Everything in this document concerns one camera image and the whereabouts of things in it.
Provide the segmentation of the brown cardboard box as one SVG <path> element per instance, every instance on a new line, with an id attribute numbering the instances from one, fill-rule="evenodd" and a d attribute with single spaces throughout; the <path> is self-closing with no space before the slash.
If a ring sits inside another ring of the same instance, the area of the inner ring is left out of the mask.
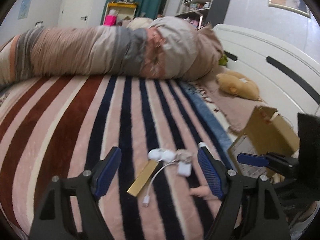
<path id="1" fill-rule="evenodd" d="M 292 156 L 299 149 L 299 137 L 277 109 L 256 106 L 236 140 L 228 149 L 236 171 L 244 176 L 257 178 L 259 175 L 274 176 L 276 173 L 266 167 L 254 167 L 237 161 L 240 153 L 263 155 L 274 152 Z"/>

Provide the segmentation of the pink peach tube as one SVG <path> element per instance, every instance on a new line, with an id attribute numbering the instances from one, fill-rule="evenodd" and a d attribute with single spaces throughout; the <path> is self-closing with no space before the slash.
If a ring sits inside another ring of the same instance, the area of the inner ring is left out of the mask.
<path id="1" fill-rule="evenodd" d="M 203 198 L 204 200 L 217 200 L 217 197 L 212 194 L 208 185 L 191 188 L 189 194 L 194 197 Z"/>

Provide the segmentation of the pink knitted blanket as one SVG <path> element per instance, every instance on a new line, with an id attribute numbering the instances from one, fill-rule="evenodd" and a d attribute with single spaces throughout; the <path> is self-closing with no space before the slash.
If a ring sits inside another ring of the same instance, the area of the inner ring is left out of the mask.
<path id="1" fill-rule="evenodd" d="M 246 126 L 255 106 L 266 106 L 263 101 L 252 101 L 223 92 L 217 83 L 216 75 L 227 72 L 224 66 L 212 70 L 206 76 L 195 81 L 199 88 L 204 90 L 209 102 L 214 103 L 225 116 L 229 129 L 240 133 Z"/>

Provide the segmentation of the white bed headboard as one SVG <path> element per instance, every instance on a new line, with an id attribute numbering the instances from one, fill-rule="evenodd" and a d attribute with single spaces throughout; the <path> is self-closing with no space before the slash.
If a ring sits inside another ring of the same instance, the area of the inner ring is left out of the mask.
<path id="1" fill-rule="evenodd" d="M 253 80 L 263 102 L 276 108 L 295 131 L 298 113 L 319 115 L 319 63 L 256 30 L 227 24 L 213 29 L 228 57 L 227 69 Z"/>

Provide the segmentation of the beige tape roll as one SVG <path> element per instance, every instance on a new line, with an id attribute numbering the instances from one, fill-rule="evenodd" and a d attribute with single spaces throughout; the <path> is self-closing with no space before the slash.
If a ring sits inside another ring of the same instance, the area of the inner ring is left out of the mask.
<path id="1" fill-rule="evenodd" d="M 176 151 L 176 160 L 189 164 L 193 161 L 194 153 L 187 149 L 178 149 Z"/>

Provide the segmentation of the striped fleece blanket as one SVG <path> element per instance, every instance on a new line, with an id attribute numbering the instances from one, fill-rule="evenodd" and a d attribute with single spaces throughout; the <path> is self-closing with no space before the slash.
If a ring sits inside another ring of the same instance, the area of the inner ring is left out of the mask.
<path id="1" fill-rule="evenodd" d="M 191 189 L 206 180 L 196 159 L 191 174 L 170 165 L 157 175 L 148 207 L 129 187 L 155 148 L 196 153 L 200 142 L 231 163 L 231 140 L 196 87 L 180 81 L 123 76 L 35 78 L 1 96 L 1 211 L 20 238 L 53 176 L 72 178 L 92 169 L 112 147 L 120 167 L 99 201 L 116 239 L 203 239 L 220 203 Z"/>

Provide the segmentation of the white contact lens case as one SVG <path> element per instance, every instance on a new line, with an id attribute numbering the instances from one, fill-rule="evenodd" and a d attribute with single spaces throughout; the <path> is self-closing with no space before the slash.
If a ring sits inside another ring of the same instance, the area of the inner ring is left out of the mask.
<path id="1" fill-rule="evenodd" d="M 148 153 L 148 159 L 170 163 L 176 159 L 176 153 L 163 148 L 155 148 Z"/>

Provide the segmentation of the tan plush toy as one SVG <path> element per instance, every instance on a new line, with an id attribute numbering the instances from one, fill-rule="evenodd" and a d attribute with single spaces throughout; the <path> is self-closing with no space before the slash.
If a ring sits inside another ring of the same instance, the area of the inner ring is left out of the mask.
<path id="1" fill-rule="evenodd" d="M 220 89 L 232 96 L 259 101 L 260 91 L 257 84 L 239 72 L 228 70 L 216 75 Z"/>

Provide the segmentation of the green plush toy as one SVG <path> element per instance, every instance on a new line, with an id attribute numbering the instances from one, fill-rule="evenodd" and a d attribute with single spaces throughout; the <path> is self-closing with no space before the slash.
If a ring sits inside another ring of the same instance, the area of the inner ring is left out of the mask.
<path id="1" fill-rule="evenodd" d="M 219 59 L 219 65 L 220 66 L 227 66 L 227 62 L 228 62 L 228 57 L 226 54 L 223 54 L 221 59 Z"/>

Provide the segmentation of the rolled striped duvet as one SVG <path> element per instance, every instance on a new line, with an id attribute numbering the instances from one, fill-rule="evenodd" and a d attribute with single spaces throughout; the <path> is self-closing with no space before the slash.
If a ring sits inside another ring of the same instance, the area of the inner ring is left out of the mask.
<path id="1" fill-rule="evenodd" d="M 36 27 L 1 46 L 1 87 L 61 75 L 195 81 L 217 67 L 223 55 L 211 24 L 197 29 L 174 16 L 138 29 Z"/>

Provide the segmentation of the dark bookshelf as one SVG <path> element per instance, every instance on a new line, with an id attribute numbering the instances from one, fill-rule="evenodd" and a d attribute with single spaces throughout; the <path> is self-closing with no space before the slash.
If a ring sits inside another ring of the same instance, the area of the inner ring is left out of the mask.
<path id="1" fill-rule="evenodd" d="M 181 0 L 176 17 L 200 29 L 207 23 L 216 26 L 225 21 L 230 0 Z"/>

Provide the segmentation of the white door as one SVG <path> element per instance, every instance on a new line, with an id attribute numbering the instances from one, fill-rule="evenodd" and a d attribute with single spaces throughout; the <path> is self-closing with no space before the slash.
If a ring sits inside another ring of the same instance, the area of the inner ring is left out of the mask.
<path id="1" fill-rule="evenodd" d="M 93 0 L 64 0 L 58 26 L 60 28 L 87 27 Z"/>

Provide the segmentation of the yellow wooden cabinet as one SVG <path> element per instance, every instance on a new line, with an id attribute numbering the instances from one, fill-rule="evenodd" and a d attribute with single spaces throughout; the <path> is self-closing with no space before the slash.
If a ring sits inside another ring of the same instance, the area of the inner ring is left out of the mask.
<path id="1" fill-rule="evenodd" d="M 107 6 L 105 8 L 105 12 L 103 14 L 103 22 L 105 19 L 105 16 L 107 13 L 114 9 L 117 11 L 117 21 L 116 24 L 124 19 L 132 20 L 135 17 L 137 5 L 136 4 L 130 4 L 130 3 L 107 3 Z"/>

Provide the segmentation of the framed wall photo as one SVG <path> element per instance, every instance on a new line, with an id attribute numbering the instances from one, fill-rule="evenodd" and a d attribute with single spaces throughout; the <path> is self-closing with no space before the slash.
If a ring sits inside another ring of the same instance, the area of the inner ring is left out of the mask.
<path id="1" fill-rule="evenodd" d="M 284 9 L 311 18 L 310 9 L 303 0 L 268 0 L 268 6 Z"/>

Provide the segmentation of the blue wall poster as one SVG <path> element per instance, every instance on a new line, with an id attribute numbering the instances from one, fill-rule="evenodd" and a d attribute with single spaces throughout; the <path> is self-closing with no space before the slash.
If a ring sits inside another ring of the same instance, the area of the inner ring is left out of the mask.
<path id="1" fill-rule="evenodd" d="M 28 17 L 31 1 L 32 0 L 22 0 L 20 10 L 18 13 L 19 20 L 22 20 Z"/>

